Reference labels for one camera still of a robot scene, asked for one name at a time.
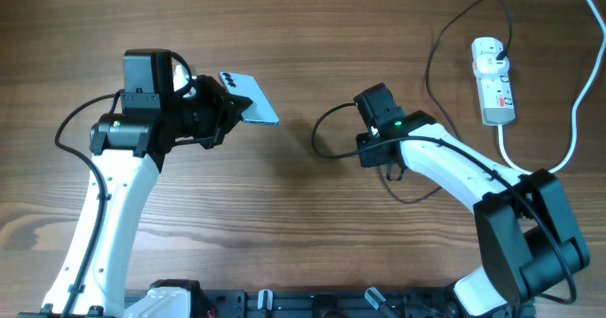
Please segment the light blue smartphone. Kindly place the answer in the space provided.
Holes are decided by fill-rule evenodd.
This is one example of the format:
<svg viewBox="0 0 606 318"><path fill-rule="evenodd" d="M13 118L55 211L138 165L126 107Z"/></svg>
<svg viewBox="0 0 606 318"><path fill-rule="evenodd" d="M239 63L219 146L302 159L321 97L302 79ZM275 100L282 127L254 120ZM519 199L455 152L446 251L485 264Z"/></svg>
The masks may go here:
<svg viewBox="0 0 606 318"><path fill-rule="evenodd" d="M247 97L252 101L241 115L243 122L259 125L279 124L278 115L254 77L234 72L221 72L220 78L230 94Z"/></svg>

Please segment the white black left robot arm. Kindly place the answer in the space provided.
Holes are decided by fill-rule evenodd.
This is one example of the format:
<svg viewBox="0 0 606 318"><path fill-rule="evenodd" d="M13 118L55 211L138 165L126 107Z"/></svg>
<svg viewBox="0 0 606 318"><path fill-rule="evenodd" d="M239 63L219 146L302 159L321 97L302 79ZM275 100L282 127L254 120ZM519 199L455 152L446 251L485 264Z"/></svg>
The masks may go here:
<svg viewBox="0 0 606 318"><path fill-rule="evenodd" d="M172 64L181 60L167 49L126 51L124 87L93 125L90 155L56 144L89 168L90 180L62 269L37 316L121 316L137 226L166 155L178 146L220 145L253 105L210 76L188 75L176 88Z"/></svg>

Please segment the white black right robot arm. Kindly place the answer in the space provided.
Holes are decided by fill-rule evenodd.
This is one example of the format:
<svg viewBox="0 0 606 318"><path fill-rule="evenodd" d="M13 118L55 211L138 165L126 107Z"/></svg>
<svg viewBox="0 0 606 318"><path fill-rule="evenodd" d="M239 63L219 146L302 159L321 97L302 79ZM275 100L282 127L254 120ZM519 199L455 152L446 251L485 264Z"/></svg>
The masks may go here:
<svg viewBox="0 0 606 318"><path fill-rule="evenodd" d="M553 173L523 174L495 163L421 111L361 116L367 128L357 137L362 161L422 174L472 212L481 265L454 284L465 313L519 307L562 281L576 289L573 275L589 265L590 255Z"/></svg>

